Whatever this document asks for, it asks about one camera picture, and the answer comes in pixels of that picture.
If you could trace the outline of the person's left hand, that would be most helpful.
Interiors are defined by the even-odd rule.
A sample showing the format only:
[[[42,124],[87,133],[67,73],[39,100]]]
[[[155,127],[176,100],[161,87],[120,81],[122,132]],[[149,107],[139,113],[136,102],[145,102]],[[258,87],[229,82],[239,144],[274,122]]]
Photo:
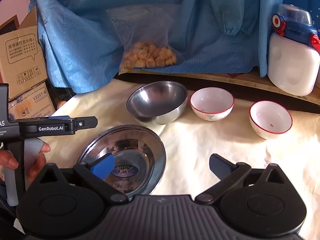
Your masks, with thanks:
[[[26,172],[25,179],[31,184],[43,167],[46,165],[46,157],[44,153],[50,152],[50,146],[46,142],[41,142],[41,149],[35,153],[34,149],[26,149],[24,153],[24,171]],[[15,170],[18,168],[18,161],[10,153],[10,151],[1,148],[1,183],[5,182],[4,168]]]

